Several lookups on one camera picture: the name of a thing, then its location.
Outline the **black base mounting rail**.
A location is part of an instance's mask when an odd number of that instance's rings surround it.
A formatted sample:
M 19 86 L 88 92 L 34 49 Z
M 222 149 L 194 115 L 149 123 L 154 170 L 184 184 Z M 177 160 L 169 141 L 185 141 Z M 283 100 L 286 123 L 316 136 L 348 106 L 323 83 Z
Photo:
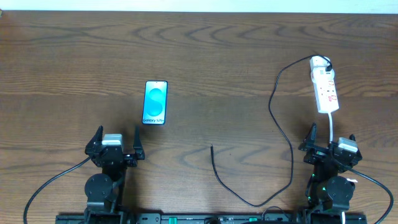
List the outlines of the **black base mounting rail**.
M 239 223 L 300 223 L 290 214 L 267 213 L 265 215 L 161 215 L 159 213 L 142 213 L 138 215 L 58 215 L 55 224 L 84 223 L 126 223 L 126 224 L 239 224 Z

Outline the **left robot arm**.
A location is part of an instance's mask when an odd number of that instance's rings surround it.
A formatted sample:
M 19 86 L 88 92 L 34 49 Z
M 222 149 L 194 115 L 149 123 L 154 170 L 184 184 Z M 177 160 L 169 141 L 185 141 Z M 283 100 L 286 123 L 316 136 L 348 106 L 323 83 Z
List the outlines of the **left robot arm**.
M 84 223 L 135 223 L 136 215 L 122 206 L 128 167 L 137 166 L 145 159 L 139 127 L 134 132 L 132 154 L 124 153 L 122 134 L 103 134 L 100 126 L 85 147 L 85 154 L 99 174 L 92 175 L 85 184 L 87 196 Z

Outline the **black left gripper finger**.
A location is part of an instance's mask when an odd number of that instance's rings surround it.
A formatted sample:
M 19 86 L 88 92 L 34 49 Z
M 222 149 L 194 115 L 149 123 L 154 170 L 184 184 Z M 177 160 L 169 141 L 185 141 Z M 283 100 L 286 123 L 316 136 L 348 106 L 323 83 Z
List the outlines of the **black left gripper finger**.
M 86 152 L 93 152 L 97 146 L 101 145 L 103 139 L 103 126 L 99 126 L 94 136 L 86 145 Z
M 144 153 L 144 149 L 140 139 L 139 126 L 135 127 L 133 149 L 136 154 Z

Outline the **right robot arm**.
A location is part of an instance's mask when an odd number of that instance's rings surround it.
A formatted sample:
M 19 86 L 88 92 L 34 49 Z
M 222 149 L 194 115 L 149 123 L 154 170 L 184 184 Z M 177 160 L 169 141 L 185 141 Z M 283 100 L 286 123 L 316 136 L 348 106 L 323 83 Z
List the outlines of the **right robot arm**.
M 308 207 L 297 211 L 298 223 L 366 223 L 364 215 L 348 213 L 355 181 L 341 176 L 362 160 L 355 136 L 339 138 L 327 147 L 317 146 L 317 125 L 312 124 L 298 149 L 305 151 L 303 161 L 314 166 L 305 196 Z

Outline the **blue Galaxy smartphone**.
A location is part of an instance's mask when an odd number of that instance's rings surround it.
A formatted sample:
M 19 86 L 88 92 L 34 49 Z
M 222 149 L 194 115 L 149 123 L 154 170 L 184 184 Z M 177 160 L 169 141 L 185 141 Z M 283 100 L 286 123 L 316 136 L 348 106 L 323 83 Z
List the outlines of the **blue Galaxy smartphone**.
M 168 82 L 165 80 L 146 81 L 142 112 L 143 124 L 165 124 L 168 87 Z

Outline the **white USB charger plug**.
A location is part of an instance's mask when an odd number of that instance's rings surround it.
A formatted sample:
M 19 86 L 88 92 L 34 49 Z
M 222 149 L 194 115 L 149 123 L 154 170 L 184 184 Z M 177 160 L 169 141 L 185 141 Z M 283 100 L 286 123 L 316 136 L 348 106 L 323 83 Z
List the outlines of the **white USB charger plug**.
M 335 72 L 333 69 L 326 71 L 326 67 L 315 67 L 311 72 L 311 79 L 314 83 L 325 82 L 328 80 L 333 80 L 335 77 Z

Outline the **white power strip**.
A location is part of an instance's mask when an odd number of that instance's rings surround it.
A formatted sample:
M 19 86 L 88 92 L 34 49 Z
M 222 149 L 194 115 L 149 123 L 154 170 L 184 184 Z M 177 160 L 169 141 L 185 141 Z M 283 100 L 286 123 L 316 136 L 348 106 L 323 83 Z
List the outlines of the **white power strip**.
M 329 62 L 329 58 L 323 58 L 321 56 L 314 56 L 310 59 L 311 72 L 315 67 L 326 67 L 326 71 L 333 69 Z M 339 109 L 334 79 L 320 83 L 313 82 L 313 86 L 319 113 L 328 114 Z

